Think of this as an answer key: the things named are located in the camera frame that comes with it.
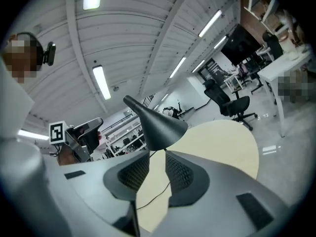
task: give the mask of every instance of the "computer monitor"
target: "computer monitor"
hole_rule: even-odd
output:
[[[244,27],[237,25],[222,53],[236,66],[260,47],[258,41]]]

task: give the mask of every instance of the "desk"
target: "desk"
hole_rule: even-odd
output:
[[[273,94],[276,98],[277,110],[280,118],[280,133],[281,137],[285,136],[285,127],[284,127],[284,112],[282,101],[280,96],[278,95],[277,90],[277,79],[278,77],[283,77],[285,72],[289,72],[291,70],[296,70],[301,68],[302,65],[307,63],[312,58],[312,51],[308,49],[305,53],[302,53],[304,50],[304,46],[300,46],[296,48],[298,52],[298,58],[295,60],[291,60],[289,57],[289,53],[285,53],[279,58],[277,58],[274,62],[270,63],[264,69],[258,72],[258,75],[262,79],[263,86],[268,95],[271,109],[273,111],[273,115],[277,115],[277,111],[274,106],[273,95],[270,93],[267,82],[270,83]],[[302,73],[302,81],[307,82],[307,73]]]
[[[215,120],[189,129],[168,150],[180,151],[201,158],[222,162],[241,169],[256,179],[259,152],[251,132],[232,120]],[[169,179],[165,173],[165,153],[157,151],[150,158],[150,171],[137,193],[137,208],[147,204],[161,193]],[[170,185],[148,206],[138,210],[139,225],[152,232],[167,213]]]
[[[231,92],[234,91],[234,90],[233,90],[233,85],[231,84],[231,80],[234,79],[234,78],[236,79],[236,81],[237,81],[238,84],[240,85],[241,89],[243,89],[243,87],[242,87],[240,81],[239,81],[238,78],[237,78],[237,75],[232,74],[230,77],[228,77],[228,78],[226,78],[226,79],[224,80],[224,83],[226,83],[228,89],[229,89]]]
[[[272,61],[274,61],[275,59],[274,59],[273,55],[270,54],[270,51],[271,51],[271,48],[267,47],[267,48],[264,48],[264,49],[259,49],[259,50],[257,51],[257,54],[258,54],[261,58],[262,58],[261,55],[267,54],[267,55],[269,56],[269,58],[270,58]]]

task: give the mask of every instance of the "beige tabletop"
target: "beige tabletop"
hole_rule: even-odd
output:
[[[231,120],[215,120],[189,129],[168,150],[179,151],[201,158],[229,164],[256,179],[259,169],[259,152],[251,132],[242,124]],[[169,179],[165,173],[165,153],[157,151],[150,158],[150,171],[137,193],[137,208],[160,194]],[[167,213],[170,185],[148,206],[138,210],[139,225],[149,232]]]

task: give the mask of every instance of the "cable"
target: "cable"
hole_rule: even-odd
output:
[[[149,156],[149,158],[152,157],[156,152],[157,152],[157,151],[154,151],[154,153],[153,153],[151,156]]]
[[[157,196],[155,196],[149,203],[147,203],[147,204],[145,204],[144,206],[142,206],[142,207],[139,207],[139,208],[137,208],[136,210],[139,210],[139,209],[141,209],[141,208],[144,208],[144,207],[146,207],[147,205],[149,205],[152,201],[154,201],[156,198],[158,198],[162,193],[164,193],[165,192],[165,190],[168,188],[168,186],[169,186],[169,184],[170,184],[170,182],[168,183],[168,185],[167,185],[167,187],[166,188],[164,188],[164,190],[159,194],[159,195],[157,195]]]

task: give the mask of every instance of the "floor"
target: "floor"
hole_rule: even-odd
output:
[[[304,196],[312,177],[316,163],[316,94],[309,101],[296,103],[283,102],[286,123],[286,135],[279,134],[278,116],[273,117],[268,98],[263,87],[251,95],[255,82],[239,92],[239,96],[250,96],[250,106],[245,112],[258,114],[258,118],[246,118],[253,126],[254,135],[259,149],[259,172],[257,180],[281,197],[288,205],[292,205]],[[224,91],[233,100],[226,88]],[[186,120],[189,125],[216,119],[232,119],[222,116],[214,101],[195,111]]]

